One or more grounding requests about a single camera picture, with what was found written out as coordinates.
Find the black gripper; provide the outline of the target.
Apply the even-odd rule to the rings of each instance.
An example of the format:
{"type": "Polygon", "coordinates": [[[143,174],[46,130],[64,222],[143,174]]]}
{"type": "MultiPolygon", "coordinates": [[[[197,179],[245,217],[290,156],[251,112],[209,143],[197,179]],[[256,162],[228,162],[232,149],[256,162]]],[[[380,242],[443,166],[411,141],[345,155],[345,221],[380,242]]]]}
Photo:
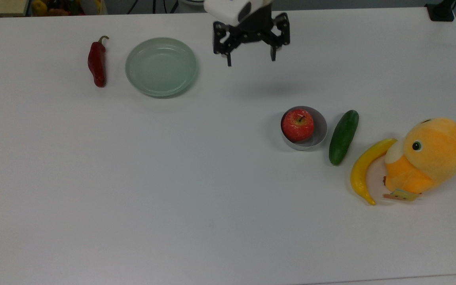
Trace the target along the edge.
{"type": "Polygon", "coordinates": [[[237,15],[237,25],[213,22],[213,52],[224,55],[229,67],[231,53],[241,43],[252,43],[264,38],[271,47],[271,61],[276,60],[277,50],[290,43],[290,23],[287,13],[272,18],[272,3],[245,3],[237,15]]]}

